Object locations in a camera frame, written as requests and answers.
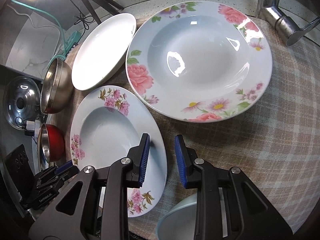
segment checkered cloth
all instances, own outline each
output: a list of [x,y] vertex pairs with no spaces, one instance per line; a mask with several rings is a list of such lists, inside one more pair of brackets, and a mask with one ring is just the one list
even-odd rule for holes
[[[268,39],[273,56],[270,84],[262,98],[245,113],[216,123],[187,123],[150,109],[162,134],[168,178],[159,203],[147,214],[129,219],[130,231],[156,239],[155,228],[175,204],[195,193],[182,188],[174,154],[174,136],[214,166],[240,167],[270,200],[295,232],[320,197],[320,48],[302,38],[286,47],[271,26],[254,19]],[[77,48],[66,62],[72,67]],[[132,91],[125,67],[105,85]],[[70,159],[70,127],[76,109],[90,91],[76,90],[69,105],[51,123],[65,133]]]

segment silver bolt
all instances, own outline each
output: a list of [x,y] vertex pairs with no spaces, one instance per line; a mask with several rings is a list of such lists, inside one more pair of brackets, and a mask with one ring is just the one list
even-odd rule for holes
[[93,171],[93,167],[92,166],[85,166],[83,170],[85,173],[90,173]]
[[234,174],[239,174],[241,172],[241,170],[238,167],[232,167],[231,172]]
[[195,159],[195,164],[198,164],[198,165],[204,164],[204,160],[201,159],[201,158],[196,158]]
[[130,163],[131,162],[131,160],[129,159],[129,158],[123,158],[122,160],[121,160],[121,163],[122,164],[128,164],[128,163]]

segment red bowl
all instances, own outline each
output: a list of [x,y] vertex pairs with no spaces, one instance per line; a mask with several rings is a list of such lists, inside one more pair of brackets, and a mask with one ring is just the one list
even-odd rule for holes
[[62,132],[58,127],[52,124],[42,124],[41,149],[47,163],[60,160],[65,153],[65,147]]

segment faucet handle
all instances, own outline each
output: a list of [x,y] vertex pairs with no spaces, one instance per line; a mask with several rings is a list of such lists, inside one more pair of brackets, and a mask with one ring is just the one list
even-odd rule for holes
[[287,46],[291,46],[319,23],[320,17],[317,17],[303,28],[299,28],[299,26],[289,16],[284,15],[277,20],[275,27],[284,43]]

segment chrome faucet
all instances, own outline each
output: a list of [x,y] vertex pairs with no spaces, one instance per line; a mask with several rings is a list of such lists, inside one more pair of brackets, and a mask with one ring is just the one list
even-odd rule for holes
[[280,0],[258,0],[256,17],[269,22],[287,46],[296,43],[303,35],[320,23],[320,17],[300,28],[279,8]]

